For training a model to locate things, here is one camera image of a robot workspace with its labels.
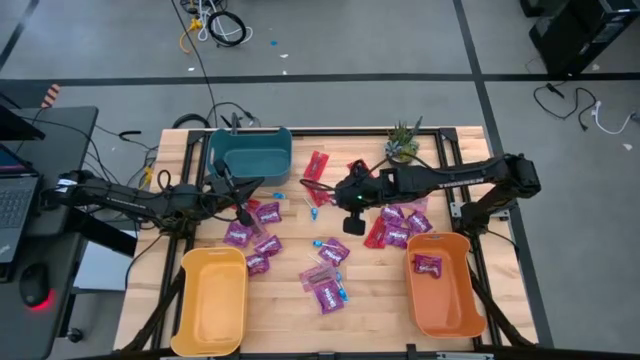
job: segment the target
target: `plastic bin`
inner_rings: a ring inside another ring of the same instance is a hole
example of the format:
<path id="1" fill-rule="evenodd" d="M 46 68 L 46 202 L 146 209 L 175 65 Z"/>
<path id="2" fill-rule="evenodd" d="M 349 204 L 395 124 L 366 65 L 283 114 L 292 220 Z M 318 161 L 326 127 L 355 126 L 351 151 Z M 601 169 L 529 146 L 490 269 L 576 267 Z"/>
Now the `plastic bin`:
<path id="1" fill-rule="evenodd" d="M 292 141 L 285 128 L 265 134 L 240 131 L 237 135 L 221 129 L 211 136 L 207 167 L 214 174 L 213 162 L 223 159 L 235 177 L 264 177 L 263 186 L 280 186 L 289 180 Z"/>
<path id="2" fill-rule="evenodd" d="M 467 265 L 469 240 L 456 233 L 420 234 L 409 239 L 406 281 L 411 318 L 435 338 L 470 338 L 480 335 L 487 320 L 478 314 Z M 442 258 L 442 276 L 416 274 L 416 254 Z"/>
<path id="3" fill-rule="evenodd" d="M 186 273 L 180 330 L 171 349 L 183 357 L 225 356 L 245 331 L 249 276 L 235 248 L 203 248 L 182 258 Z"/>

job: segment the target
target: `wooden table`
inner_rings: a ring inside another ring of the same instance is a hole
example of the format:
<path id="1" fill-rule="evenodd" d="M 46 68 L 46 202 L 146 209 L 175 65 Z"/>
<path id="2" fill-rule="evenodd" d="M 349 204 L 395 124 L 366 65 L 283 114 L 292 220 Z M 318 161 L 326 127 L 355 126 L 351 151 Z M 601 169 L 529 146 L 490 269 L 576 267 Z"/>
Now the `wooden table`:
<path id="1" fill-rule="evenodd" d="M 456 130 L 465 163 L 489 157 L 482 127 L 457 127 Z M 187 134 L 188 130 L 165 130 L 160 141 L 155 173 L 168 170 L 174 183 L 180 179 Z M 439 167 L 434 137 L 424 136 L 419 140 L 418 156 L 431 166 Z M 471 339 L 434 339 L 423 335 L 413 325 L 408 314 L 402 271 L 403 250 L 395 247 L 368 249 L 362 244 L 365 237 L 343 233 L 342 219 L 347 213 L 339 208 L 323 206 L 318 220 L 312 222 L 310 219 L 309 207 L 303 200 L 306 191 L 298 180 L 311 153 L 318 150 L 330 155 L 321 182 L 334 185 L 347 175 L 347 163 L 359 158 L 369 165 L 379 162 L 383 158 L 385 142 L 385 136 L 294 137 L 289 182 L 279 188 L 266 189 L 283 192 L 288 197 L 278 200 L 283 221 L 268 225 L 268 230 L 281 239 L 284 251 L 271 258 L 268 273 L 250 278 L 247 331 L 241 345 L 243 353 L 395 352 L 406 351 L 408 343 L 416 344 L 418 351 L 472 349 Z M 195 179 L 198 153 L 195 151 L 192 159 L 191 179 Z M 450 149 L 447 156 L 449 164 L 453 164 Z M 158 191 L 155 179 L 152 184 L 151 191 Z M 478 199 L 491 187 L 472 186 L 471 195 Z M 255 198 L 263 203 L 274 201 L 261 193 Z M 443 191 L 429 195 L 426 215 L 436 231 L 451 231 L 447 207 Z M 363 219 L 367 221 L 367 233 L 379 211 L 371 209 L 365 212 Z M 230 210 L 221 214 L 232 215 Z M 225 246 L 222 238 L 227 226 L 213 219 L 203 222 L 198 227 L 195 246 Z M 506 222 L 492 220 L 490 229 L 510 237 Z M 302 290 L 298 273 L 315 265 L 307 256 L 308 253 L 317 253 L 311 241 L 326 240 L 330 236 L 339 238 L 352 250 L 341 265 L 344 286 L 351 301 L 345 309 L 322 316 L 313 295 Z M 156 237 L 157 231 L 142 231 L 136 254 Z M 482 236 L 481 241 L 494 300 L 518 330 L 535 342 L 536 332 L 513 246 L 489 234 Z M 121 348 L 133 338 L 157 304 L 167 247 L 168 238 L 160 240 L 131 270 L 114 348 Z M 181 242 L 176 253 L 175 271 L 178 270 L 183 248 L 184 243 Z M 249 255 L 253 251 L 247 248 L 244 252 Z M 482 304 L 476 302 L 483 313 Z M 162 347 L 169 346 L 174 310 L 174 307 L 170 308 L 166 316 Z M 487 332 L 483 340 L 490 343 Z"/>

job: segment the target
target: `small succulent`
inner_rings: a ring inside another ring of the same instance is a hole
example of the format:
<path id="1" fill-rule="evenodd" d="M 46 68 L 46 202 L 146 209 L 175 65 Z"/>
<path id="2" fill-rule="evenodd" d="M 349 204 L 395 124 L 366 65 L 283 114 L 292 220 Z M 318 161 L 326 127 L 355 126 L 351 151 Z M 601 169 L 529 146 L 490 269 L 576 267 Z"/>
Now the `small succulent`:
<path id="1" fill-rule="evenodd" d="M 413 140 L 418 133 L 422 116 L 412 129 L 407 127 L 406 122 L 399 122 L 394 126 L 393 132 L 389 134 L 389 141 L 384 145 L 384 151 L 388 157 L 397 158 L 402 162 L 411 160 L 409 156 L 403 156 L 403 153 L 415 155 L 418 152 L 420 144 Z"/>

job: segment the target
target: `white cable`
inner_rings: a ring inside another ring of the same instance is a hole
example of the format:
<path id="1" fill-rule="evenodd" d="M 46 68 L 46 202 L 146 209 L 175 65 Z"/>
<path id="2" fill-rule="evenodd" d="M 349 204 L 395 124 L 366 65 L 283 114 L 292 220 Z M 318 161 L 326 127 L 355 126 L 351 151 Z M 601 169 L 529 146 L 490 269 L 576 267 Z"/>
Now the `white cable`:
<path id="1" fill-rule="evenodd" d="M 618 131 L 611 131 L 611 130 L 607 130 L 605 129 L 602 125 L 600 125 L 600 119 L 598 114 L 600 113 L 600 106 L 602 106 L 602 102 L 597 101 L 596 102 L 596 108 L 591 110 L 591 116 L 593 116 L 596 125 L 600 128 L 600 130 L 606 132 L 609 135 L 619 135 L 621 134 L 624 129 L 627 127 L 627 124 L 629 123 L 629 120 L 631 120 L 631 118 L 633 118 L 635 116 L 635 112 L 632 112 L 631 114 L 629 114 L 629 116 L 627 116 L 627 119 L 624 121 L 624 124 L 622 124 L 622 127 L 620 128 L 620 130 Z"/>
<path id="2" fill-rule="evenodd" d="M 211 14 L 209 13 L 209 10 L 203 11 L 202 10 L 202 1 L 204 0 L 198 0 L 198 11 L 200 13 L 200 21 L 202 21 L 202 29 L 200 29 L 200 31 L 198 32 L 198 40 L 200 41 L 207 41 L 207 39 L 209 38 L 209 32 L 207 30 L 207 19 L 209 18 L 209 16 L 211 16 Z M 213 12 L 216 13 L 218 12 L 218 9 L 216 8 L 215 4 L 213 3 L 213 0 L 209 0 L 209 4 L 211 4 L 211 8 L 213 9 Z M 220 28 L 220 31 L 216 30 L 216 24 L 218 25 L 218 27 Z M 242 40 L 242 42 L 240 44 L 244 44 L 247 41 L 251 40 L 251 38 L 253 37 L 253 28 L 251 28 L 250 26 L 245 26 L 247 28 L 247 31 L 249 32 L 249 34 L 247 35 L 247 37 Z M 220 24 L 220 17 L 217 17 L 214 21 L 213 21 L 213 32 L 216 35 L 220 35 L 222 36 L 225 40 L 229 41 L 229 38 L 227 36 L 233 35 L 233 34 L 237 34 L 238 32 L 242 31 L 241 28 L 238 28 L 232 32 L 225 32 L 224 29 L 222 28 L 222 24 Z"/>

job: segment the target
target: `concrete floor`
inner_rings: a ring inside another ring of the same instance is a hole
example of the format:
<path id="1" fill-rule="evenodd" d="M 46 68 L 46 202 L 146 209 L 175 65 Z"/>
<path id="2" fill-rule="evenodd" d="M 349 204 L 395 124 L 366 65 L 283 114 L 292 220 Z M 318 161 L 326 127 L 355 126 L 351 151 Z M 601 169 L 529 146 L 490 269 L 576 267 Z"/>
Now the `concrete floor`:
<path id="1" fill-rule="evenodd" d="M 197 45 L 208 75 L 260 82 L 214 84 L 213 91 L 216 101 L 238 102 L 265 125 L 391 125 L 420 115 L 424 125 L 485 125 L 491 119 L 483 116 L 470 76 L 455 1 L 229 0 L 229 10 L 254 28 L 255 37 L 233 49 L 216 48 L 211 42 Z M 27 2 L 0 2 L 0 48 Z M 527 36 L 533 20 L 522 15 L 518 1 L 461 3 L 482 73 L 544 72 Z M 193 54 L 178 48 L 180 33 L 168 1 L 43 1 L 0 69 L 0 90 L 10 93 L 18 86 L 79 79 L 76 84 L 82 86 L 62 87 L 55 106 L 95 105 L 100 109 L 99 125 L 113 131 L 142 130 L 140 141 L 154 144 L 177 117 L 187 112 L 204 115 L 211 106 L 204 85 L 162 84 L 201 76 Z M 282 54 L 289 56 L 283 59 Z M 587 72 L 639 72 L 638 58 L 640 22 L 594 61 L 598 71 L 590 67 Z M 283 71 L 469 77 L 339 82 L 326 77 L 287 82 L 276 77 Z M 274 76 L 277 82 L 247 77 L 253 75 Z M 156 85 L 121 81 L 95 86 L 100 79 L 148 77 L 162 79 L 149 82 Z M 44 81 L 3 83 L 2 79 Z M 611 136 L 585 116 L 589 130 L 583 132 L 575 116 L 555 120 L 536 105 L 532 93 L 541 85 L 487 82 L 486 88 L 505 151 L 522 152 L 534 160 L 542 181 L 543 191 L 520 204 L 553 343 L 558 348 L 640 353 L 636 341 L 640 312 L 634 306 L 640 303 L 640 275 L 633 267 L 634 255 L 640 252 L 634 236 L 640 231 L 640 223 L 634 221 L 640 203 L 634 190 L 640 176 L 635 166 L 640 124 L 630 123 L 622 135 Z M 603 102 L 601 121 L 608 128 L 619 127 L 630 111 L 640 107 L 640 81 L 572 82 L 561 90 L 571 99 L 577 86 L 591 90 Z M 541 93 L 541 97 L 558 112 L 572 106 L 556 96 Z M 138 168 L 140 149 L 100 131 L 93 137 L 105 165 L 120 180 Z M 118 162 L 122 154 L 135 160 Z M 115 305 L 97 312 L 91 306 L 95 301 Z M 89 298 L 80 310 L 85 315 L 74 315 L 73 321 L 91 318 L 94 326 L 115 331 L 116 305 L 121 301 L 118 296 Z M 83 355 L 108 351 L 113 334 L 100 331 L 90 341 L 91 346 L 82 348 Z M 77 356 L 74 349 L 79 348 L 56 345 L 52 357 Z"/>

